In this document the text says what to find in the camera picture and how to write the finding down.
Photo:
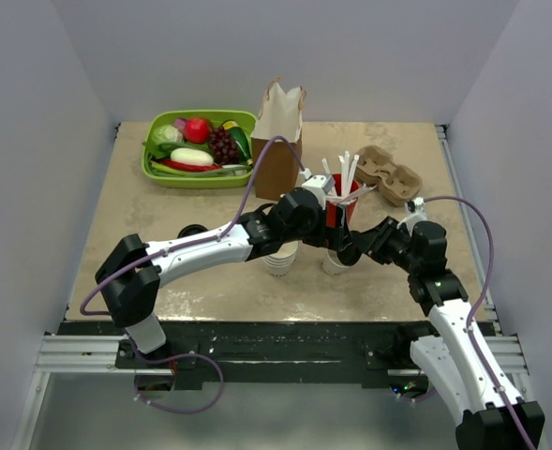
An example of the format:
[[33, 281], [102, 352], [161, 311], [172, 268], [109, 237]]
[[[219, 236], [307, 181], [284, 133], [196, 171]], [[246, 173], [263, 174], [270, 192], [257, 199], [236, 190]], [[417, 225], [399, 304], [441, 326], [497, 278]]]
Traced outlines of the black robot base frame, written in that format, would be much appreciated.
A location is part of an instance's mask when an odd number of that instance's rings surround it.
[[419, 322], [166, 322], [167, 347], [139, 358], [111, 322], [65, 322], [58, 334], [112, 340], [109, 363], [176, 390], [204, 383], [358, 384], [384, 388], [413, 372], [410, 343], [435, 334]]

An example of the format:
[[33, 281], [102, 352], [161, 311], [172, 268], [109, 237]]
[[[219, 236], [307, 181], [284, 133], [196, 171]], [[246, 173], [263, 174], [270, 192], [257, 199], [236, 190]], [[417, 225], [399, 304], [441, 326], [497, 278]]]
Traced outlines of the white paper cup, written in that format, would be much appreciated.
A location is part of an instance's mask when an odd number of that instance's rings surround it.
[[338, 259], [336, 252], [333, 250], [326, 251], [321, 267], [326, 274], [331, 276], [342, 274], [349, 269]]

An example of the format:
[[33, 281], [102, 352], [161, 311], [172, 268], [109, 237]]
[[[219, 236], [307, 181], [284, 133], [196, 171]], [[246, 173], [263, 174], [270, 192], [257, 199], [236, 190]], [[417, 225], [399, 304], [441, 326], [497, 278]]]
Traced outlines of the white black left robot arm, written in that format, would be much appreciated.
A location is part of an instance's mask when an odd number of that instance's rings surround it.
[[170, 345], [155, 313], [160, 288], [205, 269], [277, 253], [291, 242], [341, 251], [350, 243], [348, 215], [302, 187], [227, 224], [171, 241], [122, 238], [95, 275], [113, 324], [150, 368], [163, 366]]

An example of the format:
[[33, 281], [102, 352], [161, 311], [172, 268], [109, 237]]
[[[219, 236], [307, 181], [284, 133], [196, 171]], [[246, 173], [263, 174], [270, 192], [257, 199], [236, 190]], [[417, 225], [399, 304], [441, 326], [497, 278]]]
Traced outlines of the brown pulp cup carrier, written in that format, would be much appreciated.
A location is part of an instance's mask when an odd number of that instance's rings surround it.
[[387, 202], [402, 206], [417, 197], [422, 189], [422, 178], [415, 171], [396, 164], [392, 154], [377, 145], [361, 148], [356, 156], [354, 178], [369, 187], [376, 187]]

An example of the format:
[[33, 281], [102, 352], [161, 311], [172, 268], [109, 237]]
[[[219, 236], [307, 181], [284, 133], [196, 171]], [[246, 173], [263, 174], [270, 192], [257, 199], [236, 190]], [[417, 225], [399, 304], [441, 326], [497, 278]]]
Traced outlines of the brown paper bag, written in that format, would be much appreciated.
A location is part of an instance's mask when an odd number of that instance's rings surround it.
[[253, 186], [259, 199], [276, 201], [296, 185], [301, 171], [305, 100], [303, 87], [285, 90], [278, 77], [263, 94], [251, 132]]

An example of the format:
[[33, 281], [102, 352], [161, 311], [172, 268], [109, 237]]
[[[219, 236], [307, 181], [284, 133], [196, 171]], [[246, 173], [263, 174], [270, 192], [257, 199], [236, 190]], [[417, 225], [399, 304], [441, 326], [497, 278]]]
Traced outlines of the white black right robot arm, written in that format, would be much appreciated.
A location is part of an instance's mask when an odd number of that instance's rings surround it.
[[393, 346], [403, 368], [418, 366], [455, 420], [461, 449], [535, 449], [545, 415], [527, 401], [491, 352], [475, 321], [467, 293], [447, 267], [446, 231], [422, 220], [412, 226], [389, 217], [364, 232], [345, 232], [343, 260], [367, 256], [408, 274], [410, 295], [435, 329], [407, 336]]

